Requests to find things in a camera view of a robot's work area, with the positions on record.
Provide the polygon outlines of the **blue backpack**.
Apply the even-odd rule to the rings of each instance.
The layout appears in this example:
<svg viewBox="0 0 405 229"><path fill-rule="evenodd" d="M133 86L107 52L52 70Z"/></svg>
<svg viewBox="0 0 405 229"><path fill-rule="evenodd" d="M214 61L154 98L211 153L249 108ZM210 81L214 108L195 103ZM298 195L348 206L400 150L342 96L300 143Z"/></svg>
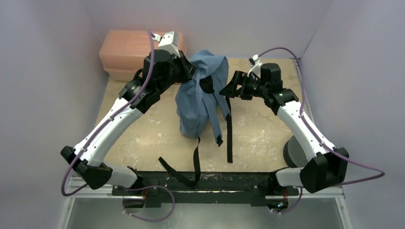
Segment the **blue backpack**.
<svg viewBox="0 0 405 229"><path fill-rule="evenodd" d="M215 55L208 50L197 51L190 59L196 67L192 80L182 83L175 97L180 133L191 139L201 139L208 124L211 125L215 142L221 146L223 134L217 109L226 121L227 162L233 162L233 123L229 97L221 95L225 88L229 63L225 55Z"/></svg>

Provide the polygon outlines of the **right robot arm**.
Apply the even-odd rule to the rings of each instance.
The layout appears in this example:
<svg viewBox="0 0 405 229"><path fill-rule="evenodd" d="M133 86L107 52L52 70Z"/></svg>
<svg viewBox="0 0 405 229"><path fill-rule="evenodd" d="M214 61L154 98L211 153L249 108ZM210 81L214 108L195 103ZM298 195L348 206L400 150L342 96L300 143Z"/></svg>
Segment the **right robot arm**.
<svg viewBox="0 0 405 229"><path fill-rule="evenodd" d="M301 102L291 89L283 87L278 64L261 65L259 75L235 71L220 95L242 100L262 98L265 105L287 125L303 149L307 159L304 167L286 167L270 173L268 188L272 193L280 194L288 186L303 187L315 193L344 181L348 165L345 158L349 156L347 150L336 148L306 113L299 111Z"/></svg>

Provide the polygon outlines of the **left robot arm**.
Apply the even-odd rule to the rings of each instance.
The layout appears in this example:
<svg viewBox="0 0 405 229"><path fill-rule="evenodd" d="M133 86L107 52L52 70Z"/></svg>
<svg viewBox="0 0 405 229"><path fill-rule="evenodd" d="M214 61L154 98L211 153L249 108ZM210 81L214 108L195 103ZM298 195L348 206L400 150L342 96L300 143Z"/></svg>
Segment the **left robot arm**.
<svg viewBox="0 0 405 229"><path fill-rule="evenodd" d="M124 187L130 195L142 190L142 182L132 167L113 167L104 163L108 151L121 135L173 84L192 79L196 68L182 51L153 50L144 59L143 68L119 92L109 112L91 133L74 147L65 146L61 156L85 181L85 186L99 189L105 184Z"/></svg>

